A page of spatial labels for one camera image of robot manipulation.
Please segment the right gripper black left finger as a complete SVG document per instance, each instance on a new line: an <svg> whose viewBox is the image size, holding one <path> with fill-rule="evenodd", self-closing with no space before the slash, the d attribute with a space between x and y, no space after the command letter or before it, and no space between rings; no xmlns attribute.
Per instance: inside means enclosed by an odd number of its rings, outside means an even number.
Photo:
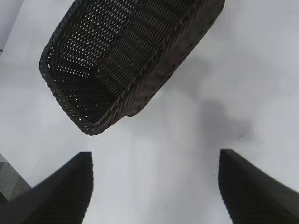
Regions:
<svg viewBox="0 0 299 224"><path fill-rule="evenodd" d="M0 203L2 224L81 224L93 193L91 152L79 152L56 172Z"/></svg>

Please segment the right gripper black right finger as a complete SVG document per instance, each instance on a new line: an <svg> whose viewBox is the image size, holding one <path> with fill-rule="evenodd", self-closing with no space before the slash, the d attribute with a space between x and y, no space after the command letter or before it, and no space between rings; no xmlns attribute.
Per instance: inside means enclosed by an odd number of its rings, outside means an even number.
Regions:
<svg viewBox="0 0 299 224"><path fill-rule="evenodd" d="M297 224L299 194L232 149L221 149L218 186L234 224Z"/></svg>

